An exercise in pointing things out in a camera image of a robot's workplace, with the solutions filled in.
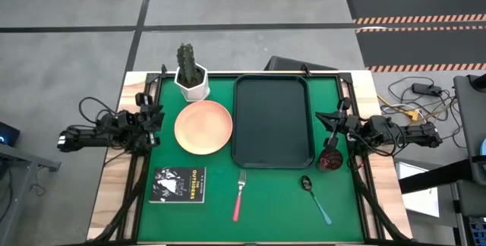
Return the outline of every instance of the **red fork handle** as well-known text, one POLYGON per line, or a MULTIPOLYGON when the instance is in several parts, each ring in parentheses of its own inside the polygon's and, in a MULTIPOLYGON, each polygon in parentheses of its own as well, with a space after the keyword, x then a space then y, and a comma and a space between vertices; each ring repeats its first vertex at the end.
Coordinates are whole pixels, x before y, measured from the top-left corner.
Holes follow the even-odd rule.
POLYGON ((238 217, 240 215, 240 203, 241 203, 241 195, 238 195, 238 198, 236 199, 236 205, 235 205, 235 212, 233 213, 233 221, 237 222, 238 217))

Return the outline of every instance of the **black tray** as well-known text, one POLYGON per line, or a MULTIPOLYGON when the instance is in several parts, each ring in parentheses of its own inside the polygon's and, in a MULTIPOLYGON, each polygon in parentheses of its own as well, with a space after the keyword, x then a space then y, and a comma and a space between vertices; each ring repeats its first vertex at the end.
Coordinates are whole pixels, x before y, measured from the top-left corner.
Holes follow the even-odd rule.
POLYGON ((232 157, 241 167, 301 169, 314 160, 307 81, 243 75, 235 81, 232 157))

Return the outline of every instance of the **potted plant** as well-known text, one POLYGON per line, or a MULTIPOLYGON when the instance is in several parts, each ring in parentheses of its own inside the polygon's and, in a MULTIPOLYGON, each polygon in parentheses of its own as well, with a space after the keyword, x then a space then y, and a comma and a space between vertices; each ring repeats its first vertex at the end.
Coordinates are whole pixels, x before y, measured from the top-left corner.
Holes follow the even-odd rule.
POLYGON ((182 43, 177 50, 178 68, 174 82, 181 89, 188 102, 206 99, 210 94, 207 69, 194 60, 194 49, 191 44, 182 43))

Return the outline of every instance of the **white pot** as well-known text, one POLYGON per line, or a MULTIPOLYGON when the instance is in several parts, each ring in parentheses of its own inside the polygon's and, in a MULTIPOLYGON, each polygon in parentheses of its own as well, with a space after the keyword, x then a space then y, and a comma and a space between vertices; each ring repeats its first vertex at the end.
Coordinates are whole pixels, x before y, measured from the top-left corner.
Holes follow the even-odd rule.
POLYGON ((187 88, 182 86, 177 79, 179 78, 179 69, 175 72, 174 83, 181 89, 182 96, 184 96, 185 100, 188 102, 196 102, 206 99, 208 95, 210 95, 210 86, 207 79, 207 69, 203 66, 196 63, 196 66, 204 71, 203 83, 197 85, 196 87, 187 88))

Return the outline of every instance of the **green table mat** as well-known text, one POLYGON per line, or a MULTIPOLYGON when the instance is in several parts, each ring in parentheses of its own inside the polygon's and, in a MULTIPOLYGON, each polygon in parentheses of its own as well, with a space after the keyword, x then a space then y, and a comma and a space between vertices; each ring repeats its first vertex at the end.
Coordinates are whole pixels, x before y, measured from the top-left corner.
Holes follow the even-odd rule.
MULTIPOLYGON (((210 78, 207 99, 232 114, 235 78, 210 78)), ((307 79, 311 99, 315 153, 320 154, 329 136, 314 112, 333 112, 339 102, 336 79, 307 79)), ((321 173, 315 162, 308 169, 247 169, 238 222, 232 221, 240 168, 232 161, 231 142, 216 153, 198 156, 183 150, 174 135, 178 113, 187 105, 170 79, 164 80, 160 103, 166 116, 153 148, 138 241, 163 242, 264 242, 264 241, 363 241, 350 170, 343 165, 321 173), (149 203, 153 171, 160 166, 206 166, 204 203, 149 203), (313 192, 333 221, 327 225, 311 195, 301 189, 300 177, 308 175, 313 192)), ((338 149, 347 160, 346 140, 338 149)))

